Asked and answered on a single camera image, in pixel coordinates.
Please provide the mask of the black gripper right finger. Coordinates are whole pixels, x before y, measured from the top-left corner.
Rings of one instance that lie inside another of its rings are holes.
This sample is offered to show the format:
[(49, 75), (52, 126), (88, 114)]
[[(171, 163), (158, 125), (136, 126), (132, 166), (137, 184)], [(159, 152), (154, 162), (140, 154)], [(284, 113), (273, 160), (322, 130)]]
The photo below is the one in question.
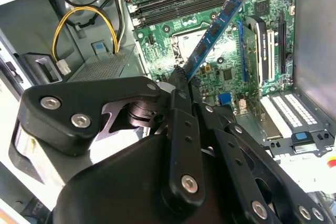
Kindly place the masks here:
[(230, 109), (201, 102), (200, 81), (190, 83), (201, 139), (222, 162), (235, 223), (330, 223), (315, 202), (236, 121)]

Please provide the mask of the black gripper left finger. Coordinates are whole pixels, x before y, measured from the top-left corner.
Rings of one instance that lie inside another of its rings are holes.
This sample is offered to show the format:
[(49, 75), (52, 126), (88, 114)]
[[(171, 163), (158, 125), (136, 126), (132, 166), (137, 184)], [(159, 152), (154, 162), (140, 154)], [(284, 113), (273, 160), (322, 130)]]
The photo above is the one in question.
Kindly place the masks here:
[(176, 68), (161, 85), (129, 77), (31, 87), (13, 146), (61, 193), (81, 171), (149, 136), (170, 110), (192, 108), (191, 81)]

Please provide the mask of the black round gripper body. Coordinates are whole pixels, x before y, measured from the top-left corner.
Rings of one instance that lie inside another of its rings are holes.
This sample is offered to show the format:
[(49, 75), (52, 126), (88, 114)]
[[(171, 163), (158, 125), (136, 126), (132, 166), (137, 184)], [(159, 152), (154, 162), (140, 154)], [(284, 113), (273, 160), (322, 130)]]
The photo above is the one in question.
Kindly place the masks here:
[(172, 109), (149, 136), (81, 171), (52, 223), (236, 223), (245, 220), (228, 158), (242, 133), (228, 106)]

